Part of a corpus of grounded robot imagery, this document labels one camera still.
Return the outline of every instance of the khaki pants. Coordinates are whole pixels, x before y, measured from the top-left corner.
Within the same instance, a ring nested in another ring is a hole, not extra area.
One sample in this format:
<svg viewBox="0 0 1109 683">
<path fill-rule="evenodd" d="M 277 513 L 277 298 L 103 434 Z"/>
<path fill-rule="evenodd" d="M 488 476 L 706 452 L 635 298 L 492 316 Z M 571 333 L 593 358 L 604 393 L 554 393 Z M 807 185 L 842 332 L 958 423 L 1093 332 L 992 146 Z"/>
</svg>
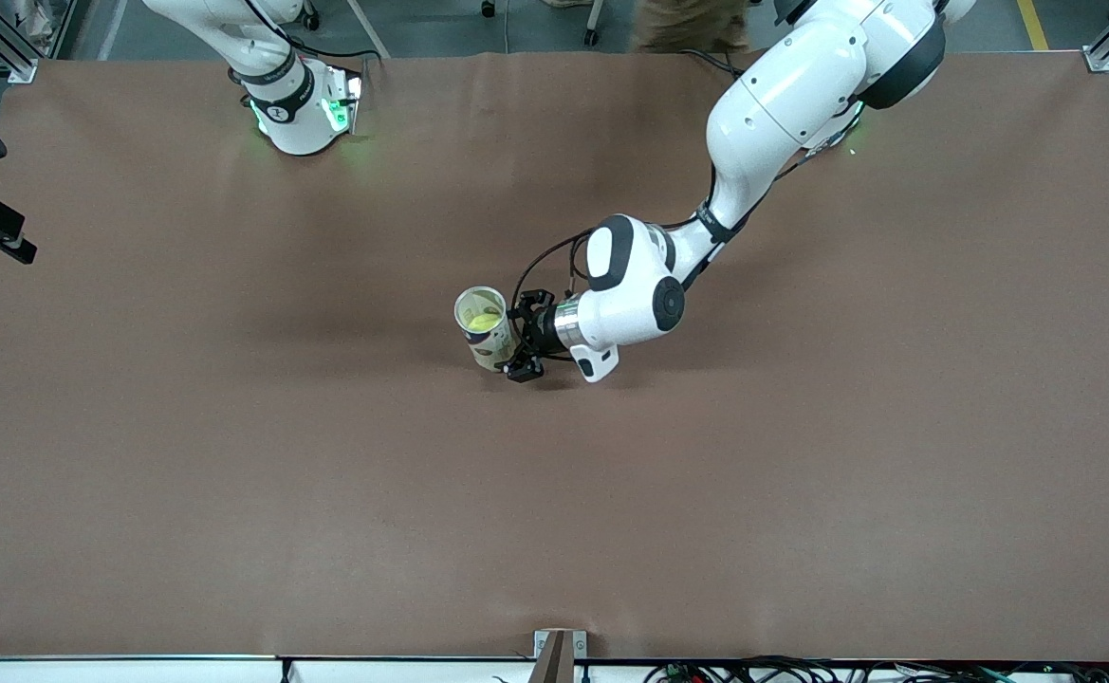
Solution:
<svg viewBox="0 0 1109 683">
<path fill-rule="evenodd" d="M 747 52 L 749 0 L 638 0 L 633 52 Z"/>
</svg>

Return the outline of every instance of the table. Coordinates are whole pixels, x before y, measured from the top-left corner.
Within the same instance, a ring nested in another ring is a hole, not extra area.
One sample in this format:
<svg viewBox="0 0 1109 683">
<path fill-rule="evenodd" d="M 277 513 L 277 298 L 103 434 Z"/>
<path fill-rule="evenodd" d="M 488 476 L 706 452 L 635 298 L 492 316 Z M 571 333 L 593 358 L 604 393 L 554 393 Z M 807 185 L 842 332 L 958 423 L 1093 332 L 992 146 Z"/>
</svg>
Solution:
<svg viewBox="0 0 1109 683">
<path fill-rule="evenodd" d="M 451 302 L 684 217 L 725 74 L 369 73 L 312 159 L 217 63 L 4 96 L 0 653 L 1109 660 L 1109 77 L 948 57 L 588 386 L 480 371 Z"/>
</svg>

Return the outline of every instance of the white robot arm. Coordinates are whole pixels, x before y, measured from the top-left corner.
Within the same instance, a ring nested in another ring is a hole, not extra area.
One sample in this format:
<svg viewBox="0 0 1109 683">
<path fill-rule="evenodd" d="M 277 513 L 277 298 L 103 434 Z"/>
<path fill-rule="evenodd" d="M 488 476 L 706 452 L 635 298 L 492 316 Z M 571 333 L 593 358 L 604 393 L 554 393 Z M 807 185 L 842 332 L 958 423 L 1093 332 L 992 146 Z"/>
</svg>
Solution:
<svg viewBox="0 0 1109 683">
<path fill-rule="evenodd" d="M 230 78 L 250 94 L 247 105 L 258 118 L 260 131 L 279 151 L 319 152 L 352 129 L 358 74 L 349 78 L 344 69 L 301 55 L 281 38 L 277 26 L 265 23 L 265 19 L 293 21 L 302 13 L 302 0 L 145 0 L 145 4 L 225 58 Z"/>
<path fill-rule="evenodd" d="M 926 85 L 945 52 L 944 22 L 974 2 L 948 0 L 940 19 L 930 0 L 776 0 L 779 21 L 793 31 L 723 93 L 706 124 L 709 197 L 676 226 L 602 221 L 588 237 L 588 290 L 509 314 L 522 327 L 508 377 L 539 377 L 540 358 L 567 349 L 584 379 L 599 381 L 618 366 L 619 346 L 671 332 L 685 289 L 744 227 L 785 162 L 858 102 L 891 108 Z"/>
</svg>

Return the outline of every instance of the cup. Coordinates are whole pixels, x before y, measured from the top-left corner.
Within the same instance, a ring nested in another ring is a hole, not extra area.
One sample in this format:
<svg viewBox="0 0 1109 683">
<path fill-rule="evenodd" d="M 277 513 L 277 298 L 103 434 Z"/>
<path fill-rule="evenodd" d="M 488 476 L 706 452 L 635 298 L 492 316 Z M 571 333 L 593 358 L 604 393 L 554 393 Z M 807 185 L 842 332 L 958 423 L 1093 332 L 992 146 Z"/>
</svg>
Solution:
<svg viewBox="0 0 1109 683">
<path fill-rule="evenodd" d="M 471 286 L 454 304 L 454 319 L 462 328 L 475 360 L 489 371 L 502 371 L 502 365 L 516 354 L 502 294 L 489 286 Z"/>
</svg>

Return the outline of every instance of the floor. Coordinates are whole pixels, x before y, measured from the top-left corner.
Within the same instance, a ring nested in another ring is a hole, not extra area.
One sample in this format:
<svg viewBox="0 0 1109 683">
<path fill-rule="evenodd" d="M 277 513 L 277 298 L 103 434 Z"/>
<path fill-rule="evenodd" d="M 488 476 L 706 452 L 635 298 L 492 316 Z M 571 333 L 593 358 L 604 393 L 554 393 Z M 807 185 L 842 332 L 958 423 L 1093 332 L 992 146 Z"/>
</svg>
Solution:
<svg viewBox="0 0 1109 683">
<path fill-rule="evenodd" d="M 355 0 L 315 0 L 318 30 L 289 27 L 304 42 L 328 50 L 364 50 L 373 40 L 355 18 Z M 496 51 L 583 50 L 588 8 L 556 10 L 538 0 L 497 0 L 481 17 L 479 0 L 359 0 L 377 39 L 393 57 L 474 55 Z M 607 0 L 597 50 L 623 52 L 633 0 Z M 1037 13 L 1037 24 L 1024 17 Z M 957 52 L 1067 50 L 1089 43 L 1106 27 L 1109 0 L 980 0 L 948 32 Z M 200 39 L 150 11 L 141 0 L 94 0 L 82 19 L 75 60 L 214 60 Z M 1035 26 L 1034 35 L 1027 26 Z M 754 48 L 779 40 L 772 0 L 749 11 Z"/>
</svg>

